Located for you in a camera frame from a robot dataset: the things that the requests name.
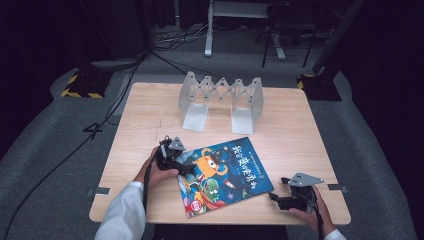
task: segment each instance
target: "white shirt cuff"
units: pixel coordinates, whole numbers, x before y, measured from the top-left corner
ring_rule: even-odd
[[[325,236],[325,240],[336,240],[336,239],[337,240],[346,239],[338,229],[335,229],[334,231],[329,233],[327,236]]]
[[[129,186],[142,188],[142,187],[143,187],[143,183],[141,183],[141,182],[137,182],[137,181],[134,181],[134,182],[130,182],[130,183],[128,183],[128,184],[127,184],[127,187],[129,187]]]

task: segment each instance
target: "black curtain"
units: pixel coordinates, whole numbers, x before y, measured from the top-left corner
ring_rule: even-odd
[[[175,26],[174,0],[152,0],[152,10],[153,22],[157,23],[159,28]]]
[[[180,27],[208,22],[209,0],[179,0]]]

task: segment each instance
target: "chair leg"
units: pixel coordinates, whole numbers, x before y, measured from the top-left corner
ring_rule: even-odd
[[[264,58],[262,60],[262,67],[265,67],[266,54],[268,53],[268,46],[269,46],[270,39],[271,39],[271,29],[269,29],[268,35],[266,37],[265,52],[264,52]]]
[[[306,52],[305,60],[303,61],[302,67],[304,68],[306,66],[306,61],[308,61],[309,53],[311,52],[312,45],[314,44],[315,35],[317,33],[317,30],[314,30],[314,33],[312,34],[311,41],[309,42],[308,51]]]
[[[259,37],[262,35],[262,33],[263,33],[263,31],[264,31],[264,29],[265,29],[266,27],[264,27],[264,28],[262,28],[261,29],[261,31],[259,32],[259,34],[258,34],[258,36],[256,37],[256,39],[255,39],[255,43],[257,43],[258,42],[258,40],[259,40]]]

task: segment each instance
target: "yellow and black tape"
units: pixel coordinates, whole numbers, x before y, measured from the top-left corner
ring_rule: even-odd
[[[68,85],[63,90],[62,97],[81,97],[81,98],[104,98],[108,79],[97,79],[98,81],[87,81],[79,75],[79,71],[69,79]]]
[[[308,78],[315,78],[317,77],[317,75],[312,75],[312,74],[302,74],[300,76],[297,77],[297,88],[304,90],[304,84],[303,84],[303,79]]]

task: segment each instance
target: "book cover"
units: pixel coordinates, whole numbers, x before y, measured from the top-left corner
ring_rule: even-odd
[[[188,218],[274,190],[248,137],[182,153],[177,161],[195,164],[178,176]]]

